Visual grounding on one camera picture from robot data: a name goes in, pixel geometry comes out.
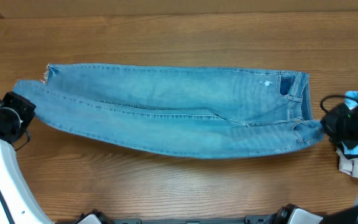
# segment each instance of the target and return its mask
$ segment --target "jeans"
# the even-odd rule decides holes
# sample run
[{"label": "jeans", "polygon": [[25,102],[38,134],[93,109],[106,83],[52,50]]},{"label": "jeans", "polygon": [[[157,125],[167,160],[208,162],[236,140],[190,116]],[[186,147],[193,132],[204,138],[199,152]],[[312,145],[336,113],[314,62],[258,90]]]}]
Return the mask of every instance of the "jeans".
[{"label": "jeans", "polygon": [[322,140],[308,74],[286,70],[49,65],[14,92],[48,125],[87,138],[202,159],[293,152]]}]

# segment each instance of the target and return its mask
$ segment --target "denim fabric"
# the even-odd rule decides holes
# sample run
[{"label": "denim fabric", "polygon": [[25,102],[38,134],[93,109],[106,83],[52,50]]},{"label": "denim fabric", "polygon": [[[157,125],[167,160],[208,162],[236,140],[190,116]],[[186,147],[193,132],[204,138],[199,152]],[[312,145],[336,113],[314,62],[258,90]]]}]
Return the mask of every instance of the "denim fabric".
[{"label": "denim fabric", "polygon": [[308,74],[283,70],[49,65],[19,81],[48,125],[170,156],[224,159],[293,152],[322,140]]}]

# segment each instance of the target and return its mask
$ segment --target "hole in denim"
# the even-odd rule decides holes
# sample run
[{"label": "hole in denim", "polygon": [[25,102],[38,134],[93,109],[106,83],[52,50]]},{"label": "hole in denim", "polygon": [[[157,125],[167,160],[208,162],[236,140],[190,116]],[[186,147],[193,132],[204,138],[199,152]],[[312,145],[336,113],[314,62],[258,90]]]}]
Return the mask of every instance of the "hole in denim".
[{"label": "hole in denim", "polygon": [[280,84],[280,94],[285,96],[290,91],[293,83],[293,78],[282,78]]}]

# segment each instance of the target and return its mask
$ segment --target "robotic hand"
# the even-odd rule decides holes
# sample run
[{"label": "robotic hand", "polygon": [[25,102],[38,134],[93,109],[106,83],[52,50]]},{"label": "robotic hand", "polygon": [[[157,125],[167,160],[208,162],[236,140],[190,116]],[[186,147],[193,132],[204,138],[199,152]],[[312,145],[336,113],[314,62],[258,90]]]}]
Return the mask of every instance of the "robotic hand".
[{"label": "robotic hand", "polygon": [[[339,144],[341,141],[358,141],[358,107],[349,110],[345,104],[336,106],[331,111],[323,103],[329,98],[346,98],[345,96],[327,96],[321,101],[321,108],[327,112],[321,124],[330,141]],[[54,223],[38,206],[27,186],[16,160],[12,146],[24,133],[34,117],[35,105],[27,99],[9,92],[0,100],[0,223]],[[282,207],[271,216],[248,215],[240,219],[199,219],[199,220],[154,220],[139,219],[110,220],[102,212],[93,210],[82,214],[70,224],[353,224],[358,223],[358,198],[355,207],[335,215],[321,217],[309,213],[295,205]]]}]

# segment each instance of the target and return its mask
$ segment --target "wooden table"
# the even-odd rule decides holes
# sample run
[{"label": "wooden table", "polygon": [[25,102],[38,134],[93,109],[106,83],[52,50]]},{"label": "wooden table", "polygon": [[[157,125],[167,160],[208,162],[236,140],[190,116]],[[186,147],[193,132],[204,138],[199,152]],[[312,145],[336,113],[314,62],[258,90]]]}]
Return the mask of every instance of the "wooden table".
[{"label": "wooden table", "polygon": [[[20,79],[41,79],[48,63],[80,62],[302,70],[320,119],[322,97],[358,90],[358,12],[0,19],[1,97]],[[288,203],[332,213],[358,193],[327,139],[292,154],[218,161],[124,149],[37,119],[29,131],[17,159],[54,221],[93,208],[143,219],[242,217]]]}]

